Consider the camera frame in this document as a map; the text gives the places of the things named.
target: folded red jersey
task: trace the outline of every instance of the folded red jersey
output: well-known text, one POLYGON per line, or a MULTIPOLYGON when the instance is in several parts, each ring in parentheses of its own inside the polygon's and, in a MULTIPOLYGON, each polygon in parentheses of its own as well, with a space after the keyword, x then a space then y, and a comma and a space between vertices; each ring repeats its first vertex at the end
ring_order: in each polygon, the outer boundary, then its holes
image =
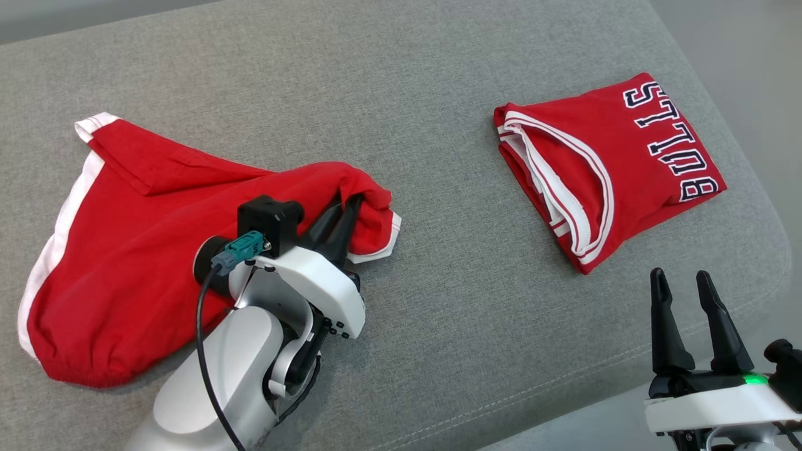
POLYGON ((520 186, 588 274, 626 239, 727 189, 696 132, 647 73, 493 116, 520 186))
MULTIPOLYGON (((101 113, 75 125, 92 151, 30 273, 22 347, 53 379, 124 384, 194 337, 195 254, 235 237, 237 207, 259 195, 298 201, 302 233, 336 193, 364 198, 349 258, 389 255, 401 219, 390 192, 345 163, 283 173, 251 168, 101 113)), ((230 303, 209 292, 204 323, 230 303)))

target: gray cushion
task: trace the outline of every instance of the gray cushion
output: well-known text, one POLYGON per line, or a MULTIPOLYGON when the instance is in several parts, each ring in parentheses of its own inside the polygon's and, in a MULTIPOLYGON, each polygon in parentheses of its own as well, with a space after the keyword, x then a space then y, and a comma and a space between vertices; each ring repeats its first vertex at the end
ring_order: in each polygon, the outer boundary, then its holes
POLYGON ((327 343, 265 449, 479 448, 648 380, 653 266, 701 354, 696 270, 744 330, 789 280, 772 206, 645 0, 226 1, 6 45, 0 66, 4 449, 119 448, 186 355, 96 391, 48 380, 17 345, 26 276, 87 155, 72 122, 101 111, 268 169, 345 160, 395 196, 395 253, 358 269, 363 335, 327 343), (730 189, 582 276, 497 152, 492 110, 640 71, 730 189))

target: robotic arm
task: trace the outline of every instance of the robotic arm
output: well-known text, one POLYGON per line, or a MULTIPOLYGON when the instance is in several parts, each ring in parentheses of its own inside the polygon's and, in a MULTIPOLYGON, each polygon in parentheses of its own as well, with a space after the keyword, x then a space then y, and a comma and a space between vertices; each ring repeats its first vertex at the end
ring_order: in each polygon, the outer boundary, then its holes
POLYGON ((671 291, 660 268, 651 273, 652 367, 646 423, 658 436, 668 434, 678 451, 780 451, 778 433, 793 436, 802 421, 802 351, 786 340, 770 344, 766 359, 776 372, 753 372, 752 363, 710 275, 696 275, 699 300, 707 313, 714 358, 710 371, 696 371, 683 346, 674 316, 671 291), (713 446, 714 438, 731 445, 713 446))
POLYGON ((357 338, 365 323, 359 277, 342 268, 361 202, 352 197, 343 209, 336 197, 299 237, 302 207, 261 196, 240 206, 240 238, 212 237, 200 248, 196 280, 236 300, 202 343, 213 390, 196 350, 159 391, 126 451, 229 451, 235 439, 251 449, 295 409, 314 383, 326 336, 357 338), (293 399, 279 415, 279 402, 293 399))

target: stitched seam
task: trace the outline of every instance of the stitched seam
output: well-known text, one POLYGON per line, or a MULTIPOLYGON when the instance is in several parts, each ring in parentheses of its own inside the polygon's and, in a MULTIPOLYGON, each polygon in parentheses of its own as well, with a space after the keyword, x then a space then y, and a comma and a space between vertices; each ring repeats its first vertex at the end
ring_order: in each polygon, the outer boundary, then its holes
MULTIPOLYGON (((775 288, 775 290, 774 290, 774 291, 772 291, 772 292, 771 292, 771 294, 769 294, 769 295, 767 295, 767 296, 765 296, 765 297, 761 298, 761 299, 760 299, 760 301, 762 302, 764 299, 768 299, 768 298, 772 297, 773 295, 775 295, 775 294, 776 294, 776 293, 777 293, 777 292, 780 290, 780 288, 781 288, 783 285, 784 285, 784 284, 780 283, 780 284, 779 284, 779 286, 778 286, 777 288, 775 288)), ((741 305, 741 306, 738 306, 738 307, 736 307, 736 308, 732 309, 732 311, 731 311, 731 315, 734 315, 736 312, 741 312, 741 311, 743 311, 743 313, 746 313, 746 312, 747 312, 747 311, 749 311, 749 310, 756 310, 756 307, 755 307, 755 308, 752 308, 752 306, 756 305, 757 303, 758 303, 758 299, 753 299, 752 301, 749 301, 749 302, 747 302, 747 303, 745 303, 745 304, 743 304, 743 305, 741 305)), ((693 326, 689 326, 689 327, 686 327, 685 329, 682 329, 682 330, 680 331, 680 333, 681 333, 681 334, 682 334, 682 333, 685 333, 685 334, 688 334, 688 335, 695 335, 696 333, 698 333, 698 332, 699 332, 699 329, 701 329, 701 327, 702 327, 702 326, 704 326, 705 324, 707 324, 707 321, 701 321, 701 322, 699 322, 699 323, 696 323, 696 324, 694 324, 693 326)), ((500 400, 497 400, 497 401, 495 401, 495 402, 492 402, 492 403, 490 403, 490 404, 487 404, 487 405, 485 405, 485 406, 483 406, 483 407, 480 407, 480 408, 475 408, 475 409, 473 409, 473 410, 472 410, 472 411, 470 411, 470 412, 466 412, 466 413, 463 413, 463 414, 461 414, 461 415, 455 416, 455 417, 453 417, 453 418, 451 418, 451 419, 449 419, 449 420, 441 421, 440 423, 437 423, 437 424, 434 424, 434 425, 428 426, 428 427, 426 427, 426 428, 420 429, 420 430, 418 430, 418 431, 415 431, 415 432, 413 432, 413 433, 408 433, 408 434, 407 434, 407 435, 405 435, 405 436, 402 436, 402 437, 396 438, 396 439, 394 439, 394 440, 388 441, 387 443, 383 443, 383 444, 381 444, 381 445, 376 445, 376 446, 374 446, 373 448, 370 448, 370 449, 368 449, 367 451, 374 451, 374 450, 376 450, 376 449, 383 448, 383 447, 385 447, 385 446, 388 446, 388 445, 392 445, 392 444, 394 444, 395 442, 402 441, 402 440, 404 440, 404 439, 406 439, 406 438, 408 438, 408 437, 412 437, 412 436, 414 436, 414 435, 417 435, 417 434, 420 434, 420 433, 424 433, 424 432, 426 432, 426 431, 428 431, 428 430, 431 430, 431 429, 437 428, 437 427, 439 427, 439 426, 442 426, 442 425, 445 425, 445 424, 447 424, 447 423, 451 423, 452 421, 454 421, 454 420, 459 420, 460 418, 462 418, 462 417, 464 417, 464 416, 469 416, 469 415, 471 415, 471 414, 473 414, 473 413, 476 413, 476 412, 479 412, 479 411, 485 410, 486 408, 492 407, 492 406, 494 406, 494 405, 496 405, 496 404, 499 404, 499 403, 503 403, 503 402, 505 402, 506 400, 510 400, 510 399, 512 399, 512 398, 515 398, 515 397, 521 396, 521 395, 523 395, 523 394, 525 394, 525 393, 527 393, 527 392, 531 392, 532 390, 534 390, 534 389, 536 389, 536 388, 543 387, 544 385, 549 385, 549 384, 552 384, 552 383, 554 383, 554 382, 557 382, 558 380, 562 380, 562 379, 564 379, 564 378, 566 378, 566 377, 569 377, 569 376, 571 376, 571 375, 574 375, 574 374, 576 374, 576 373, 578 373, 578 372, 582 372, 582 371, 584 371, 584 370, 586 370, 586 369, 588 369, 588 368, 591 368, 591 367, 597 367, 597 366, 599 366, 599 365, 603 365, 604 363, 606 363, 606 362, 608 362, 608 361, 610 361, 610 360, 612 360, 612 359, 617 359, 617 358, 618 358, 618 357, 620 357, 620 356, 623 356, 623 355, 625 355, 625 354, 630 354, 631 352, 637 351, 637 350, 639 350, 639 349, 642 349, 642 348, 644 348, 644 347, 647 347, 647 346, 650 346, 650 345, 651 345, 651 343, 648 343, 648 344, 642 344, 642 345, 640 345, 640 346, 634 347, 634 348, 632 348, 632 349, 630 349, 630 350, 628 350, 628 351, 621 352, 621 353, 619 353, 619 354, 617 354, 617 355, 615 355, 615 356, 608 357, 608 358, 606 358, 606 359, 604 359, 604 360, 601 360, 601 361, 599 361, 599 362, 596 362, 596 363, 594 363, 594 364, 590 364, 590 365, 584 366, 583 368, 579 368, 579 369, 577 369, 577 370, 574 370, 574 371, 572 371, 572 372, 569 372, 569 373, 565 373, 565 374, 564 374, 564 375, 562 375, 562 376, 559 376, 559 377, 557 377, 557 378, 555 378, 555 379, 549 380, 549 381, 547 381, 547 382, 544 382, 544 383, 542 383, 542 384, 538 384, 538 385, 535 385, 535 386, 533 386, 533 387, 527 388, 527 389, 525 389, 525 390, 524 390, 524 391, 522 391, 522 392, 518 392, 518 393, 515 393, 514 395, 507 396, 507 397, 505 397, 505 398, 502 398, 502 399, 500 399, 500 400)), ((626 357, 626 358, 625 358, 625 359, 623 359, 623 360, 619 360, 619 361, 617 361, 617 362, 614 362, 614 363, 613 363, 613 364, 611 364, 611 365, 607 365, 607 366, 605 366, 605 367, 596 368, 596 369, 594 369, 593 371, 591 371, 591 372, 587 372, 587 373, 586 373, 586 374, 584 374, 584 375, 577 376, 577 377, 574 377, 574 378, 572 378, 572 379, 569 379, 569 380, 565 381, 563 384, 555 385, 554 387, 547 388, 546 390, 542 390, 542 391, 539 391, 539 392, 533 393, 532 395, 526 396, 526 397, 524 397, 524 398, 521 398, 521 399, 519 399, 519 400, 515 400, 515 401, 513 401, 513 402, 512 402, 512 403, 510 403, 510 404, 506 404, 506 405, 504 405, 504 406, 501 406, 501 407, 499 407, 499 408, 495 408, 495 409, 493 409, 493 410, 491 410, 491 411, 489 411, 489 412, 482 413, 482 414, 481 414, 481 415, 479 415, 479 416, 474 416, 474 417, 472 417, 472 418, 468 418, 467 420, 464 420, 464 421, 461 421, 461 422, 459 422, 459 423, 456 423, 456 424, 450 425, 450 426, 448 426, 448 427, 446 427, 446 428, 443 428, 443 429, 436 430, 436 431, 434 431, 434 432, 432 432, 432 433, 429 433, 429 434, 427 434, 427 435, 425 435, 425 436, 418 437, 418 438, 416 438, 416 439, 414 439, 414 440, 412 440, 412 441, 407 441, 407 442, 404 442, 404 443, 402 443, 402 444, 400 444, 400 445, 397 445, 397 446, 395 446, 395 447, 393 447, 393 448, 390 448, 390 449, 388 449, 387 451, 394 451, 395 449, 402 448, 402 447, 404 447, 404 446, 406 446, 406 445, 409 445, 409 444, 415 443, 416 441, 420 441, 420 440, 423 440, 424 438, 431 437, 431 436, 433 436, 433 435, 435 435, 435 434, 437 434, 437 433, 441 433, 441 432, 443 432, 443 431, 447 431, 447 430, 449 430, 449 429, 451 429, 451 428, 455 428, 456 426, 462 425, 462 424, 464 424, 464 423, 467 423, 467 422, 469 422, 469 421, 475 420, 475 419, 477 419, 477 418, 481 418, 482 416, 489 415, 490 413, 493 413, 493 412, 498 412, 498 411, 499 411, 499 410, 501 410, 501 409, 507 408, 507 407, 509 407, 509 406, 511 406, 511 405, 515 405, 515 404, 517 404, 517 403, 519 403, 519 402, 521 402, 521 401, 524 401, 524 400, 531 399, 531 398, 533 398, 533 397, 535 397, 535 396, 537 396, 537 395, 540 395, 540 394, 542 394, 542 393, 549 392, 549 391, 551 391, 551 390, 554 390, 555 388, 558 388, 558 387, 561 387, 561 386, 563 386, 563 385, 566 385, 566 384, 567 384, 567 383, 569 383, 569 382, 573 382, 573 381, 575 381, 575 380, 579 380, 579 379, 581 379, 581 378, 583 378, 583 377, 586 377, 586 376, 592 375, 592 374, 594 374, 594 373, 596 373, 596 372, 599 372, 599 371, 601 371, 601 370, 603 370, 603 369, 610 368, 610 367, 613 367, 613 366, 615 366, 615 365, 618 365, 618 364, 620 364, 620 363, 626 362, 627 360, 631 360, 631 359, 633 359, 633 358, 635 358, 635 357, 642 356, 643 354, 646 354, 646 353, 648 353, 648 352, 650 352, 650 351, 651 351, 651 349, 646 349, 645 351, 638 352, 637 354, 633 354, 633 355, 631 355, 631 356, 629 356, 629 357, 626 357)))

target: black cable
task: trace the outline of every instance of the black cable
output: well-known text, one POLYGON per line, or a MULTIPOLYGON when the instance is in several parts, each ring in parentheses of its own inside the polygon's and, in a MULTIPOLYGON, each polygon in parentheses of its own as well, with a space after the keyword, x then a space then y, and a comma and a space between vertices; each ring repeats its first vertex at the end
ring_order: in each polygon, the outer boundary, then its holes
POLYGON ((312 389, 314 386, 314 381, 318 379, 318 373, 320 372, 320 354, 318 354, 317 359, 314 362, 314 371, 312 372, 312 377, 309 379, 309 383, 306 385, 306 388, 303 389, 301 395, 293 402, 288 409, 286 409, 282 414, 278 417, 278 423, 281 424, 284 419, 286 419, 292 412, 295 412, 295 409, 298 408, 298 405, 306 399, 306 395, 309 394, 309 390, 312 389))
POLYGON ((234 432, 234 429, 231 429, 229 420, 225 417, 223 409, 220 407, 220 402, 217 400, 217 396, 214 394, 212 380, 209 379, 209 367, 206 365, 206 354, 204 353, 203 349, 203 300, 206 297, 206 291, 209 290, 209 285, 212 283, 212 278, 214 278, 214 276, 217 275, 217 273, 222 269, 222 265, 215 265, 212 270, 209 271, 209 274, 206 275, 203 285, 200 286, 200 294, 198 295, 198 309, 195 316, 195 339, 198 349, 198 363, 200 364, 200 375, 203 377, 203 384, 206 386, 206 393, 209 394, 209 401, 212 402, 212 407, 214 408, 214 412, 217 414, 217 418, 220 420, 220 424, 223 425, 223 429, 225 429, 225 432, 229 435, 231 442, 233 442, 234 446, 237 447, 237 451, 245 451, 245 446, 243 446, 240 442, 240 439, 237 438, 237 434, 234 432))
POLYGON ((785 434, 788 437, 788 441, 791 442, 791 445, 793 445, 794 448, 802 451, 802 443, 800 443, 800 439, 796 438, 796 435, 794 435, 793 432, 788 430, 788 428, 786 428, 785 425, 779 421, 775 421, 772 424, 780 430, 780 433, 785 434))

